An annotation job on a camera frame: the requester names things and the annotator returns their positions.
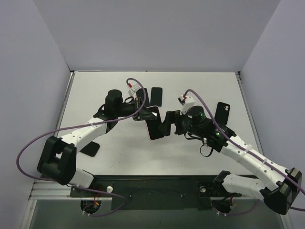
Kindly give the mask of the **black phone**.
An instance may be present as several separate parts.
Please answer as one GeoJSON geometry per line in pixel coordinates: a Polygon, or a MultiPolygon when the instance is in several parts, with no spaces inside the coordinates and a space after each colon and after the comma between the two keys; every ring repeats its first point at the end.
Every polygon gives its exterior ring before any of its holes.
{"type": "Polygon", "coordinates": [[[136,92],[137,97],[141,98],[142,101],[145,101],[144,106],[145,107],[149,107],[150,106],[150,100],[149,100],[149,96],[148,96],[148,91],[147,88],[143,89],[139,89],[136,92]]]}

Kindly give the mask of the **blue phone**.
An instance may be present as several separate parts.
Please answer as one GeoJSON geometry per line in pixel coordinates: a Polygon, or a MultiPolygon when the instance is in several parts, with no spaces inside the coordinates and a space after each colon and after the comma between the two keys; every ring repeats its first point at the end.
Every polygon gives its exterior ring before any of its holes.
{"type": "Polygon", "coordinates": [[[163,102],[163,88],[161,87],[152,87],[151,88],[151,99],[150,105],[161,107],[163,102]]]}

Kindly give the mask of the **black ring phone case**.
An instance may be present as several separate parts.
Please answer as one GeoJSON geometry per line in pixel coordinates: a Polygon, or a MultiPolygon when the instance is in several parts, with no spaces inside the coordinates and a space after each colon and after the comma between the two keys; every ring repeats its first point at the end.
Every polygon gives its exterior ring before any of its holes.
{"type": "Polygon", "coordinates": [[[91,141],[83,149],[81,149],[80,152],[87,156],[95,157],[99,149],[100,145],[96,142],[91,141]]]}

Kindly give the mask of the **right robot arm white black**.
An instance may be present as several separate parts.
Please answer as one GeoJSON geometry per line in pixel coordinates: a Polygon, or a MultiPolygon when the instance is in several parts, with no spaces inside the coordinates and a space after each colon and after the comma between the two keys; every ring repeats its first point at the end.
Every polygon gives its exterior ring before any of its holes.
{"type": "Polygon", "coordinates": [[[218,195],[242,194],[262,200],[274,212],[285,215],[300,192],[302,173],[296,168],[285,168],[269,160],[244,142],[234,131],[219,126],[205,116],[201,106],[193,106],[186,113],[168,111],[159,130],[169,136],[175,125],[176,135],[188,135],[200,140],[249,170],[255,178],[222,171],[213,182],[218,195]]]}

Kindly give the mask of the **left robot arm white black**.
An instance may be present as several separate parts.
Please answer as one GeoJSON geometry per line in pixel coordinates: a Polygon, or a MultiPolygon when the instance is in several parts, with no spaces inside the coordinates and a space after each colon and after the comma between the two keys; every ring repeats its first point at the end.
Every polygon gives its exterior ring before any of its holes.
{"type": "Polygon", "coordinates": [[[127,103],[123,101],[121,91],[110,90],[105,104],[80,128],[61,137],[51,136],[44,145],[37,170],[61,185],[80,186],[81,191],[91,197],[98,191],[92,174],[77,168],[77,153],[87,147],[96,138],[110,132],[119,118],[132,117],[134,121],[156,119],[141,98],[136,97],[127,103]]]}

